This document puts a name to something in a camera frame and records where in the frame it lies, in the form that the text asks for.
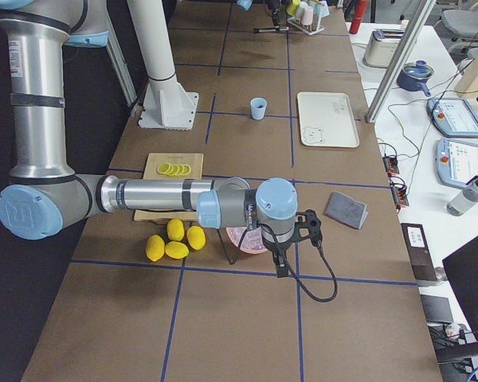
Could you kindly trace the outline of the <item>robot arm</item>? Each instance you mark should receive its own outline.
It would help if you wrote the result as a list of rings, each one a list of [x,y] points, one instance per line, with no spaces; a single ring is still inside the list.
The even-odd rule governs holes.
[[[63,53],[67,155],[76,171],[102,174],[113,168],[118,175],[136,175],[148,151],[165,151],[176,143],[178,133],[127,125],[128,110],[103,49],[66,48]],[[7,69],[6,35],[0,29],[0,190],[15,160]],[[143,242],[149,230],[149,224],[128,223],[125,212],[92,218],[38,241],[17,238],[0,223],[0,281],[39,278],[56,282],[73,255],[109,263],[144,263]]]
[[[271,11],[273,25],[278,27],[280,25],[280,0],[265,0],[263,3]],[[253,4],[253,0],[236,0],[236,4],[240,9],[248,11]]]

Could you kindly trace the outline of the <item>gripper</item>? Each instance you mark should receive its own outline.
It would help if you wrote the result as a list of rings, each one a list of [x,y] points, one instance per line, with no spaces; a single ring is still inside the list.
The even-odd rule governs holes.
[[[281,257],[276,254],[278,251],[286,252],[294,242],[294,232],[288,232],[283,235],[274,236],[267,230],[262,230],[262,242],[266,249],[272,253],[272,260],[276,268],[276,277],[288,277],[288,263],[286,255]]]
[[[272,12],[272,23],[273,26],[281,26],[280,21],[280,0],[267,0],[267,5]]]

